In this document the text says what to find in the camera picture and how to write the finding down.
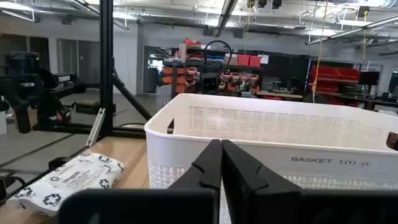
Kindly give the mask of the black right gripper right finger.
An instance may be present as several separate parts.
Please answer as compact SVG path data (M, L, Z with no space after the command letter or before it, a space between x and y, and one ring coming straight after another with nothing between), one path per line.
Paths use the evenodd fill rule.
M230 140L222 146L232 224L398 224L398 190L301 187Z

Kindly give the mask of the rack of red bins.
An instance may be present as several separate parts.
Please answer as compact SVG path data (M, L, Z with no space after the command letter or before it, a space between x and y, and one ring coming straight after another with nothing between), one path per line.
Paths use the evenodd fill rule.
M312 88L317 81L316 92L337 93L337 84L356 85L359 82L360 71L353 68L327 67L314 65L310 72L309 85Z

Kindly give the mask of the black background monitor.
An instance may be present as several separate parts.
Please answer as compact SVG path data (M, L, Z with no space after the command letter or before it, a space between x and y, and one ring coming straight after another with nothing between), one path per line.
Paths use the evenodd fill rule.
M359 85L371 85L377 86L379 81L380 72L377 71L365 71L359 74Z

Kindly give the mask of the black frame foot bracket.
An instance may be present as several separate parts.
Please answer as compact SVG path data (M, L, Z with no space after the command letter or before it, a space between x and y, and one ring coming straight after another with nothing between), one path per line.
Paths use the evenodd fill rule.
M55 158L55 159L51 160L48 163L48 167L49 167L50 170L55 170L55 169L58 169L61 166L64 166L70 160L72 160L71 157L58 157L58 158Z

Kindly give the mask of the silver aluminium bracket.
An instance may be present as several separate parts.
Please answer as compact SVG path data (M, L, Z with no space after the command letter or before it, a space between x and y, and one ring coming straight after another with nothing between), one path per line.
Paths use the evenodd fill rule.
M92 129L90 131L90 134L88 136L88 139L86 141L86 144L85 144L86 147L91 147L97 141L98 135L100 133L100 130L101 130L101 127L103 124L105 114L106 114L106 109L100 108L98 111L98 114L96 116L95 122L92 126Z

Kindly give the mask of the long ceiling light strip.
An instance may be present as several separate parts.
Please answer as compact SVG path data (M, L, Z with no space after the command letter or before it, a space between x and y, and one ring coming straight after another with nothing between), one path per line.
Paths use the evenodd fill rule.
M394 16L394 17L390 17L381 21L377 21L377 22L372 22L370 24L366 24L364 26L361 27L357 27L354 29L350 29L350 30L346 30L344 32L339 32L337 34L334 35L329 35L329 36L321 36L318 39L306 42L305 45L313 45L313 44L317 44L317 43L321 43L323 41L327 41L327 40L331 40L331 39L335 39L335 38L339 38L339 37L343 37L346 35L350 35L350 34L354 34L357 32L361 32L361 31L365 31L368 29L373 29L373 28L377 28L386 24L391 24L393 22L397 22L398 21L398 16Z

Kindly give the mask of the black vertical frame post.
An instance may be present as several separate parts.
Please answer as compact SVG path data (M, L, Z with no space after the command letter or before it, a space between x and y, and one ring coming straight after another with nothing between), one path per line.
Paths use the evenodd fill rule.
M99 0L100 37L100 103L105 115L100 134L104 138L113 132L113 0Z

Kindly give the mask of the white perforated plastic basket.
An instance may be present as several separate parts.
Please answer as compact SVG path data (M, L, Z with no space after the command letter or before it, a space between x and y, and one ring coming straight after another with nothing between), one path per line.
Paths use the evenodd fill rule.
M301 187L398 190L398 116L349 106L181 94L144 127L149 184L166 189L214 139ZM231 223L221 191L220 220Z

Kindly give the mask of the shelf with orange bins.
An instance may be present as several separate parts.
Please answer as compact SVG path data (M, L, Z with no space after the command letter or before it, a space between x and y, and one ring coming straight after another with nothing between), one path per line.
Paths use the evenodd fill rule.
M198 90L200 86L199 74L215 72L221 69L221 61L212 61L204 67L205 62L187 61L164 62L161 71L160 85L172 86L172 97L181 93L194 93L202 95L221 95L241 97L243 93L255 93L259 91L259 79L261 67L244 67L229 65L221 75L219 90L217 93L202 93Z

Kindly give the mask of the black storage cabinet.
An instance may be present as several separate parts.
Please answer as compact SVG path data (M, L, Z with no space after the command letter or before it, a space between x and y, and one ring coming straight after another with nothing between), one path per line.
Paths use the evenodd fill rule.
M286 88L295 95L303 95L310 60L304 55L271 55L261 63L261 90L275 91Z

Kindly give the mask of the dark flat floor box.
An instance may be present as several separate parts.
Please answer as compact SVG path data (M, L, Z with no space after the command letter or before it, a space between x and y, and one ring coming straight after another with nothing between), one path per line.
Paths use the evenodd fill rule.
M99 101L83 100L75 105L76 112L83 114L98 114L100 108L101 104Z

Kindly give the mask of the black horizontal frame rail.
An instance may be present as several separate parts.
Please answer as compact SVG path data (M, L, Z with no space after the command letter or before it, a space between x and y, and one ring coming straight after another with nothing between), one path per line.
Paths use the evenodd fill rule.
M61 124L61 125L33 125L34 131L48 131L57 133L69 133L69 134L89 134L92 126L89 124ZM123 128L123 127L112 127L110 131L105 133L100 131L99 136L105 138L107 136L118 137L118 138L137 138L145 139L146 132L143 128Z

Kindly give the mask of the white cross-print medical pack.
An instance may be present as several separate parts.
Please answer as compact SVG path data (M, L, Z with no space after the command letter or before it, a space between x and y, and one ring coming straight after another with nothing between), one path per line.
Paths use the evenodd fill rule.
M24 187L6 205L54 217L63 201L85 189L111 189L121 178L125 165L97 153L84 153Z

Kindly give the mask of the white stacked crates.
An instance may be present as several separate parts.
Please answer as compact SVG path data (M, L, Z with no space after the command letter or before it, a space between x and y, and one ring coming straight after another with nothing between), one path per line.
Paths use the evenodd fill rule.
M171 96L172 96L171 85L162 85L157 87L156 102L160 108L165 106L171 100Z

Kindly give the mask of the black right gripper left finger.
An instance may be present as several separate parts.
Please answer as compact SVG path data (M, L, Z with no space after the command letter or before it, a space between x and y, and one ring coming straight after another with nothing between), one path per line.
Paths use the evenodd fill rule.
M167 189L88 189L68 197L59 224L218 224L222 143L214 139Z

